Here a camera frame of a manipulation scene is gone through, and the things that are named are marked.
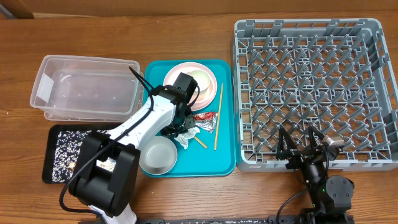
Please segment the grey round bowl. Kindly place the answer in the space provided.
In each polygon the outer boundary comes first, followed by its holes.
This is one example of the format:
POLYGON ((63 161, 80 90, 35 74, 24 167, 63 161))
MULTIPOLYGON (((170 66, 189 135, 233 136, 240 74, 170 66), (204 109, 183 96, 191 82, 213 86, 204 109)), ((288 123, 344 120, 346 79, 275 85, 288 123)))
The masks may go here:
POLYGON ((162 175, 170 171, 178 158, 177 147, 163 136, 155 136, 141 151, 140 167, 151 175, 162 175))

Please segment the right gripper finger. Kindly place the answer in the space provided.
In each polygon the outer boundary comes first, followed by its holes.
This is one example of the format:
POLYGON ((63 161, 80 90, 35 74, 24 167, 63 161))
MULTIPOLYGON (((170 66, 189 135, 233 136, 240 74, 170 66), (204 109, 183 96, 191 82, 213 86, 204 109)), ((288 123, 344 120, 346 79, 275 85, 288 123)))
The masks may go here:
POLYGON ((325 135, 322 134, 317 128, 313 127, 313 126, 309 126, 305 131, 305 134, 308 135, 309 137, 309 141, 310 141, 310 149, 315 149, 318 144, 315 140, 315 136, 318 137, 318 139, 320 139, 321 141, 324 139, 325 135))
POLYGON ((296 149, 297 149, 296 143, 290 137, 285 128, 284 127, 279 128, 277 152, 283 152, 285 150, 290 151, 296 149))

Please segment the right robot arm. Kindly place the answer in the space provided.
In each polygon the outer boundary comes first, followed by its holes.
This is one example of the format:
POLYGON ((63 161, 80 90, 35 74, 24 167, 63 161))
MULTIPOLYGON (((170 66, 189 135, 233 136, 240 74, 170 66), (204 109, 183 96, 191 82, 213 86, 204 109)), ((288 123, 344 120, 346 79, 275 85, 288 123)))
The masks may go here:
POLYGON ((354 223, 353 217, 346 213, 352 207, 354 182, 342 175, 328 175, 330 162, 343 149, 343 138, 322 134, 313 126, 308 127, 305 134, 309 145, 300 150, 288 132, 284 128, 279 129, 276 159, 286 159, 286 169, 300 171, 305 188, 280 206, 275 222, 354 223), (311 208, 301 209, 294 217, 281 215, 288 203, 305 193, 310 196, 311 208))

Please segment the red silver foil wrapper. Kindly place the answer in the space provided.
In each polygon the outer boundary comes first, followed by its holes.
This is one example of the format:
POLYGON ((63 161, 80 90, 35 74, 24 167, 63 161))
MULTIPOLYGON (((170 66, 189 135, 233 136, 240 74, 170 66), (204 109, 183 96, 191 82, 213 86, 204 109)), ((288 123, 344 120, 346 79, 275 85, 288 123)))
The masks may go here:
POLYGON ((216 128, 217 119, 218 113, 212 111, 193 115, 195 125, 200 129, 208 131, 209 133, 212 133, 216 128))

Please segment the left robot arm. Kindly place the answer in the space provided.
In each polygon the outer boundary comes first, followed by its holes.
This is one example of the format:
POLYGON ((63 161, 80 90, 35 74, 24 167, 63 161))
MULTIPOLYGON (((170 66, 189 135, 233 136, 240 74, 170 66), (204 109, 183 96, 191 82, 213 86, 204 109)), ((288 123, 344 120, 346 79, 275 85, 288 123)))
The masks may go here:
POLYGON ((161 129, 184 119, 197 88, 196 84, 149 86, 146 103, 127 121, 106 134, 90 133, 81 145, 76 170, 60 193, 62 209, 80 212, 65 205, 69 193, 102 223, 137 223, 129 201, 141 151, 161 129))

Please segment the rice and food scraps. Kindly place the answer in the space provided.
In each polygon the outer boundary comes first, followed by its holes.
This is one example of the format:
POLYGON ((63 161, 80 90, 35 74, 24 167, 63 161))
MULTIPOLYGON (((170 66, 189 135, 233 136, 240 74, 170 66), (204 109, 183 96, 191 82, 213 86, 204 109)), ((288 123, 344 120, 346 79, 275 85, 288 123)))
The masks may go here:
POLYGON ((64 183, 73 175, 80 154, 80 146, 89 133, 91 130, 60 131, 57 134, 51 174, 53 183, 64 183))

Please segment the pink round plate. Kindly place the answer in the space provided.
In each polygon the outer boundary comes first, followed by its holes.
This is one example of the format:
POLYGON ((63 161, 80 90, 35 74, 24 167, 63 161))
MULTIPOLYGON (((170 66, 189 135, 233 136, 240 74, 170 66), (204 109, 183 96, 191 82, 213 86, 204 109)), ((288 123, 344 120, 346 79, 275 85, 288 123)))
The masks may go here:
POLYGON ((200 93, 193 94, 190 102, 192 102, 197 94, 199 94, 196 102, 191 107, 192 111, 198 111, 205 107, 207 107, 215 98, 217 93, 217 80, 214 73, 205 65, 196 62, 184 62, 174 66, 169 72, 166 74, 164 78, 163 85, 173 85, 174 81, 176 80, 177 76, 180 72, 186 73, 187 75, 194 71, 194 70, 203 70, 210 76, 210 86, 209 90, 204 94, 201 95, 200 93))

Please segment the white napkin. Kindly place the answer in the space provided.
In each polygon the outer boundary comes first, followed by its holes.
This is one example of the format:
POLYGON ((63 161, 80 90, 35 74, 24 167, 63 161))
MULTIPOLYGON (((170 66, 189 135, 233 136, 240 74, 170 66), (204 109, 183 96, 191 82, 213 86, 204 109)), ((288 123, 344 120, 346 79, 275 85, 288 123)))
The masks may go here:
POLYGON ((196 134, 200 133, 198 127, 189 128, 187 132, 180 133, 176 138, 174 138, 184 149, 188 148, 188 142, 193 139, 196 134))

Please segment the white plastic cup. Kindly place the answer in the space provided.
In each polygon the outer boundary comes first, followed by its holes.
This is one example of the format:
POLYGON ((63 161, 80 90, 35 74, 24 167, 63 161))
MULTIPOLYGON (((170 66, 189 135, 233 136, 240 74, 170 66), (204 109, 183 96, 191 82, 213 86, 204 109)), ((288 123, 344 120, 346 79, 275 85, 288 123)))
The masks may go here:
POLYGON ((210 86, 210 76, 203 70, 194 70, 190 72, 188 75, 194 78, 194 80, 197 82, 198 87, 200 91, 197 89, 195 90, 195 93, 200 93, 201 95, 204 95, 208 90, 210 86))

